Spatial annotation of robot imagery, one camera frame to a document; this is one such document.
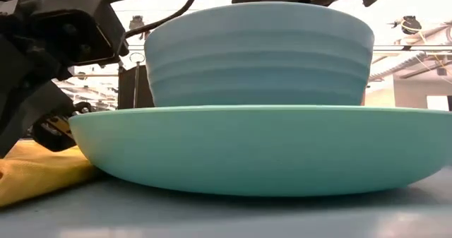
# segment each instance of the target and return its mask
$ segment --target plate rim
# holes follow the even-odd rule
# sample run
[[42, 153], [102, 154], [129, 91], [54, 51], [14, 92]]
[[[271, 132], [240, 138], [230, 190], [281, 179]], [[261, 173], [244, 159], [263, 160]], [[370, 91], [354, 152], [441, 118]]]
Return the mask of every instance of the plate rim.
[[146, 107], [136, 109], [119, 109], [102, 112], [92, 112], [73, 116], [69, 121], [98, 116], [114, 116], [121, 114], [143, 114], [159, 112], [223, 112], [223, 111], [349, 111], [349, 112], [404, 112], [418, 114], [452, 115], [452, 112], [409, 108], [409, 107], [366, 107], [366, 106], [341, 106], [341, 105], [196, 105], [177, 107]]

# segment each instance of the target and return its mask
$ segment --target wall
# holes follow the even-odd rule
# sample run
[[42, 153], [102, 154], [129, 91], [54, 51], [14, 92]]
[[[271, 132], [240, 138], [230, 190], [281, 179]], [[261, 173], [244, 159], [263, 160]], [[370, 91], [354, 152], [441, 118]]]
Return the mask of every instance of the wall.
[[395, 107], [393, 81], [392, 76], [387, 76], [380, 83], [370, 83], [364, 105], [368, 107]]
[[397, 107], [426, 109], [428, 95], [452, 95], [452, 84], [443, 80], [395, 80], [394, 93]]
[[368, 107], [395, 107], [394, 89], [381, 89], [366, 94], [365, 106]]

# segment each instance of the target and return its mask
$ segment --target ceiling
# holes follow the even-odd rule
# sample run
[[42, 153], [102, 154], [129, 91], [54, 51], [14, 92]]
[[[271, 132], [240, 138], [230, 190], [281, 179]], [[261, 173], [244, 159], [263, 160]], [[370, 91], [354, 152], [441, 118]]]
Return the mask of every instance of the ceiling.
[[[160, 20], [178, 10], [186, 0], [128, 0], [113, 4], [114, 10], [127, 29], [132, 16], [141, 15], [145, 23], [152, 23]], [[193, 11], [212, 8], [216, 6], [224, 6], [230, 4], [231, 0], [196, 0], [188, 13]], [[437, 28], [452, 20], [452, 16], [448, 13], [447, 8], [452, 7], [452, 0], [378, 0], [374, 5], [365, 8], [361, 0], [340, 0], [331, 5], [331, 8], [349, 13], [360, 18], [371, 26], [376, 35], [377, 45], [392, 45], [398, 40], [400, 43], [412, 42], [412, 40], [404, 35], [400, 28], [392, 28], [391, 23], [403, 16], [417, 16], [419, 22], [423, 26], [423, 30]], [[128, 39], [131, 45], [131, 54], [143, 54], [143, 40], [137, 37]], [[129, 60], [129, 56], [123, 57], [124, 67], [131, 68], [135, 63]], [[410, 68], [421, 69], [422, 65]], [[64, 87], [65, 91], [70, 91], [71, 96], [75, 100], [90, 100], [93, 103], [108, 103], [109, 108], [114, 109], [116, 104], [116, 93], [118, 78], [118, 65], [112, 64], [104, 68], [97, 65], [75, 67], [75, 73], [83, 72], [86, 74], [102, 74], [111, 75], [105, 77], [89, 77], [85, 80], [79, 78], [70, 78], [67, 82], [59, 83]], [[417, 80], [421, 78], [429, 78], [435, 80], [436, 73], [424, 73], [414, 77]]]

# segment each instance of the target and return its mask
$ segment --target bowl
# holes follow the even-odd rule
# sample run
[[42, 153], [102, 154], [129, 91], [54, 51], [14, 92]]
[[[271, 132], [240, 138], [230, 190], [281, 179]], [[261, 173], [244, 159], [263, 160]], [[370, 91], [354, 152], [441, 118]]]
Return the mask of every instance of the bowl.
[[155, 105], [360, 105], [374, 35], [366, 23], [309, 4], [206, 9], [145, 42]]
[[178, 191], [354, 194], [407, 186], [451, 163], [452, 113], [424, 109], [156, 107], [69, 122], [95, 166]]

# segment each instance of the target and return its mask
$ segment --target bowl rim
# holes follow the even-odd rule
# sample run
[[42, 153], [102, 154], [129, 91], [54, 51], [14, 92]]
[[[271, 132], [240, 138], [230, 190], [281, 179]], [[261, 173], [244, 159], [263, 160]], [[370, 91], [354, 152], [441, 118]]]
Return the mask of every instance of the bowl rim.
[[241, 4], [228, 4], [228, 5], [223, 5], [223, 6], [217, 6], [217, 7], [213, 7], [213, 8], [206, 8], [206, 9], [201, 9], [198, 11], [194, 11], [192, 13], [188, 13], [188, 14], [184, 14], [181, 16], [178, 16], [172, 20], [167, 21], [166, 23], [163, 23], [162, 25], [160, 25], [159, 27], [157, 27], [156, 29], [154, 29], [150, 36], [152, 35], [152, 33], [154, 32], [158, 32], [159, 29], [162, 29], [164, 27], [164, 25], [169, 25], [172, 23], [177, 23], [177, 21], [179, 20], [184, 20], [185, 17], [190, 16], [190, 15], [197, 15], [200, 13], [205, 13], [205, 12], [209, 12], [209, 11], [218, 11], [218, 10], [223, 10], [223, 9], [229, 9], [231, 7], [241, 7], [241, 6], [248, 6], [248, 7], [252, 7], [252, 6], [301, 6], [301, 7], [307, 7], [307, 8], [311, 8], [311, 9], [317, 9], [320, 11], [325, 11], [328, 13], [338, 13], [342, 16], [345, 16], [347, 18], [349, 18], [350, 20], [356, 21], [357, 23], [359, 23], [360, 25], [363, 26], [363, 28], [366, 28], [367, 31], [369, 31], [369, 34], [372, 36], [372, 38], [375, 39], [375, 34], [374, 31], [372, 30], [372, 28], [365, 23], [363, 20], [352, 16], [348, 13], [339, 11], [339, 10], [335, 10], [333, 8], [329, 8], [329, 7], [325, 7], [325, 6], [319, 6], [319, 5], [313, 5], [313, 4], [304, 4], [304, 3], [298, 3], [298, 2], [288, 2], [288, 1], [254, 1], [254, 2], [246, 2], [246, 3], [241, 3]]

